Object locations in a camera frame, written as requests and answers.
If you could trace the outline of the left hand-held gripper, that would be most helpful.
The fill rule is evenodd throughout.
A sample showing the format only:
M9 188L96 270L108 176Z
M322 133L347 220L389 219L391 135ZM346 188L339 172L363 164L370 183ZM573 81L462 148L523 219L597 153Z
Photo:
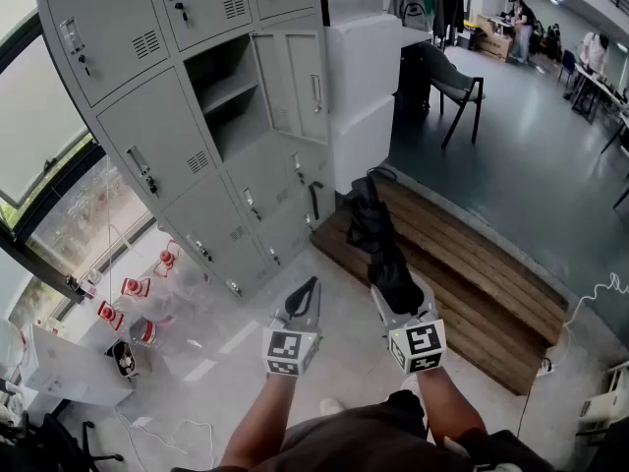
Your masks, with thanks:
M321 282L312 276L285 301L290 319L271 318L262 332L262 361L268 374L299 377L311 364L322 339L318 326Z

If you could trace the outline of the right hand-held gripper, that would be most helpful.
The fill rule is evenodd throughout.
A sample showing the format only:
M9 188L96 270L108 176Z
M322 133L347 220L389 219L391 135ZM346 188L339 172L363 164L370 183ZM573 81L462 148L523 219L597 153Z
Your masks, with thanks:
M437 319L432 288L414 272L410 274L424 295L416 318L398 317L375 285L371 286L371 294L384 324L389 353L405 374L416 374L442 365L446 336L444 321Z

